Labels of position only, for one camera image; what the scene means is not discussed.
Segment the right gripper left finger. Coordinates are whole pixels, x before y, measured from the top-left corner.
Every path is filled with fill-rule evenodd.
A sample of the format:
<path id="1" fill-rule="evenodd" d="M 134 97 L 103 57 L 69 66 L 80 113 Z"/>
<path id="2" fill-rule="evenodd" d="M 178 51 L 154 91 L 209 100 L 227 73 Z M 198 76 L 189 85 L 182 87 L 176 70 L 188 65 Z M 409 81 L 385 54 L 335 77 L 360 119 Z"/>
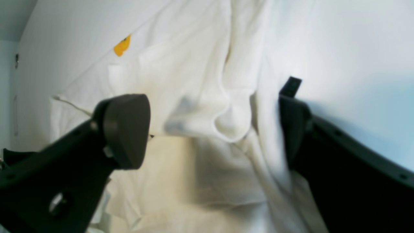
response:
<path id="1" fill-rule="evenodd" d="M 92 118 L 1 171 L 1 226 L 11 233 L 85 233 L 110 174 L 143 164 L 150 103 L 106 99 Z"/>

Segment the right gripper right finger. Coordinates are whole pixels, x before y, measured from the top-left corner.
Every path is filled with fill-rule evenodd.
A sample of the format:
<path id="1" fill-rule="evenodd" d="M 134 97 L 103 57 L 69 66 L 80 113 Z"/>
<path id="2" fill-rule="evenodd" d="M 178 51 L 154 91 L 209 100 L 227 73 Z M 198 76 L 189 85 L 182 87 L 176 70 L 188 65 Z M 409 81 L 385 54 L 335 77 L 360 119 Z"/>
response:
<path id="1" fill-rule="evenodd" d="M 288 166 L 309 183 L 330 233 L 412 233 L 413 172 L 279 97 Z"/>

